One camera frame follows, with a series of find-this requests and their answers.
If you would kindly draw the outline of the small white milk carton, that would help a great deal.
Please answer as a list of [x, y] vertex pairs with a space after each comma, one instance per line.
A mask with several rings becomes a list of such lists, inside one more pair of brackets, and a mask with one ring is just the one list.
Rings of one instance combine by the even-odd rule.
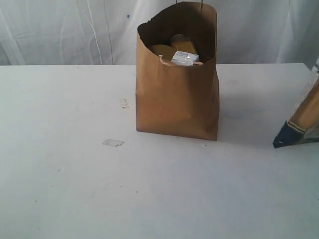
[[199, 62], [199, 56], [189, 52], [177, 51], [173, 55], [171, 62], [180, 66], [192, 66], [195, 62]]

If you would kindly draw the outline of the brown paper bag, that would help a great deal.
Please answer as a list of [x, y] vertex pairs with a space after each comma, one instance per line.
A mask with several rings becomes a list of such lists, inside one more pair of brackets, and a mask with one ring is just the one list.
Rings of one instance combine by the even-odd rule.
[[[176, 34], [194, 43], [200, 64], [179, 66], [151, 52]], [[137, 28], [136, 129], [216, 141], [219, 80], [217, 12], [203, 2], [171, 5]]]

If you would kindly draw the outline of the torn paper scrap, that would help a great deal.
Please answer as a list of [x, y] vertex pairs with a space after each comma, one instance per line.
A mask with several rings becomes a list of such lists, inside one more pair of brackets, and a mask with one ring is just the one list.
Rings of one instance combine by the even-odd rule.
[[128, 109], [130, 107], [129, 102], [126, 99], [120, 99], [120, 105], [123, 109]]

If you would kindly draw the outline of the yellow millet bottle white cap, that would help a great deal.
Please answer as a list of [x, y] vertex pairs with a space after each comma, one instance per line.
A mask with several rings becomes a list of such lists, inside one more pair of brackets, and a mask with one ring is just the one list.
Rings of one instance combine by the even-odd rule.
[[188, 52], [191, 54], [197, 54], [195, 46], [189, 37], [184, 36], [183, 34], [176, 34], [171, 37], [170, 45], [176, 51]]

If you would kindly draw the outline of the spaghetti packet with Italian flag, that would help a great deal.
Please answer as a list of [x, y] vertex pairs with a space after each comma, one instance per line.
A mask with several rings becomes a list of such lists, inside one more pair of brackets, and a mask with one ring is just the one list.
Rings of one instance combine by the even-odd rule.
[[294, 113], [285, 121], [273, 141], [274, 148], [319, 141], [319, 61], [317, 60], [307, 79], [301, 100]]

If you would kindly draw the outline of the white curtain backdrop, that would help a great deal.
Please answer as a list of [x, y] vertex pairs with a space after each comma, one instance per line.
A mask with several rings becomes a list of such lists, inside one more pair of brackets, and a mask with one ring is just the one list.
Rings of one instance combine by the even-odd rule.
[[[219, 64], [304, 63], [319, 56], [316, 0], [210, 0]], [[137, 27], [172, 0], [3, 0], [2, 65], [134, 65]]]

